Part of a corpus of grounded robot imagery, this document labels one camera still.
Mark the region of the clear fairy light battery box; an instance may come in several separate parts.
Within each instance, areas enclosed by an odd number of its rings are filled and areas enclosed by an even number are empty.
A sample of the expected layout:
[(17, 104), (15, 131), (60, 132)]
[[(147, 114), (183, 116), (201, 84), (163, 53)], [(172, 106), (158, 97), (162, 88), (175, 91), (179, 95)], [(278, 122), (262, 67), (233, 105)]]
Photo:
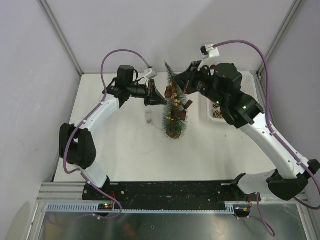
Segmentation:
[(153, 124), (153, 112), (151, 110), (145, 112), (145, 121), (148, 125)]

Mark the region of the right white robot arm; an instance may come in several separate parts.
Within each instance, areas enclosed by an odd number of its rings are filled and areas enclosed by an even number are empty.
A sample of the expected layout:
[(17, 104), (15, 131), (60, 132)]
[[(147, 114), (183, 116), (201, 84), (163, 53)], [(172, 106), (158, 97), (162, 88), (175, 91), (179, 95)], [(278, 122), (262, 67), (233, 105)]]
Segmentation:
[(249, 194), (269, 192), (281, 200), (295, 199), (320, 169), (318, 160), (309, 160), (267, 124), (263, 107), (242, 92), (242, 74), (232, 63), (220, 63), (211, 72), (199, 69), (194, 61), (188, 69), (173, 78), (188, 95), (200, 93), (220, 107), (224, 120), (250, 137), (275, 166), (274, 170), (257, 174), (240, 174), (230, 188), (231, 196), (242, 201)]

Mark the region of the brown ribbon gold berry garland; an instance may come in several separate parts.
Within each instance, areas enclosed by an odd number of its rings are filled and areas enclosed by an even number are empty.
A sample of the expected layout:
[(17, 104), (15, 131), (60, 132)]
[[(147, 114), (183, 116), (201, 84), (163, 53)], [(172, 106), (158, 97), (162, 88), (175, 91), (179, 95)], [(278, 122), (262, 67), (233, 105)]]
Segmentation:
[(188, 100), (186, 103), (183, 103), (178, 99), (178, 94), (176, 91), (176, 85), (172, 81), (165, 90), (164, 96), (166, 99), (169, 99), (169, 102), (173, 104), (173, 107), (170, 112), (170, 116), (167, 117), (168, 120), (174, 121), (179, 119), (185, 121), (187, 118), (187, 109), (192, 105), (193, 101)]

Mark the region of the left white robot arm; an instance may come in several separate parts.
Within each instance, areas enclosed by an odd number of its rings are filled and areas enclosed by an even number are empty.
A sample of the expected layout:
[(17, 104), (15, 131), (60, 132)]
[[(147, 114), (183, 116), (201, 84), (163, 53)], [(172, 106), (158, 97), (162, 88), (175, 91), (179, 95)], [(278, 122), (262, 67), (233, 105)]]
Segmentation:
[(130, 98), (143, 99), (145, 106), (166, 105), (167, 101), (155, 84), (157, 72), (149, 67), (144, 72), (144, 84), (133, 66), (121, 65), (116, 77), (105, 86), (98, 104), (75, 123), (64, 123), (59, 129), (59, 157), (63, 168), (73, 165), (76, 172), (94, 185), (93, 194), (100, 200), (110, 196), (109, 177), (96, 161), (97, 150), (94, 135), (105, 121)]

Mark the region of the white plastic basket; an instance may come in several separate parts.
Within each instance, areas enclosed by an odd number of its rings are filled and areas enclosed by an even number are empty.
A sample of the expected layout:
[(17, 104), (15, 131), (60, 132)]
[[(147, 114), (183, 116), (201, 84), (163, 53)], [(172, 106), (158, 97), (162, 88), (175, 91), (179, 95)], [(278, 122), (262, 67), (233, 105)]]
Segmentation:
[[(252, 96), (259, 103), (254, 75), (249, 71), (240, 71), (240, 73), (242, 74), (241, 91), (247, 95)], [(202, 122), (206, 121), (211, 124), (228, 125), (223, 118), (213, 117), (214, 111), (219, 110), (219, 108), (214, 108), (213, 103), (201, 94), (199, 95), (198, 98), (199, 98), (199, 104), (198, 104), (199, 119)]]

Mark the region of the small green christmas tree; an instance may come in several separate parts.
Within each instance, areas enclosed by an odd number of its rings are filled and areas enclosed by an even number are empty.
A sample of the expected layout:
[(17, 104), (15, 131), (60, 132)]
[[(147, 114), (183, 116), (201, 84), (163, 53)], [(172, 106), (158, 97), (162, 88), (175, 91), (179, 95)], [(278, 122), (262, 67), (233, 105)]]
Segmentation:
[(187, 97), (181, 88), (173, 81), (177, 75), (167, 62), (165, 62), (167, 72), (167, 86), (165, 98), (167, 104), (163, 107), (162, 128), (171, 139), (179, 139), (187, 129), (187, 119), (183, 120), (181, 113), (186, 112), (183, 105), (187, 103)]

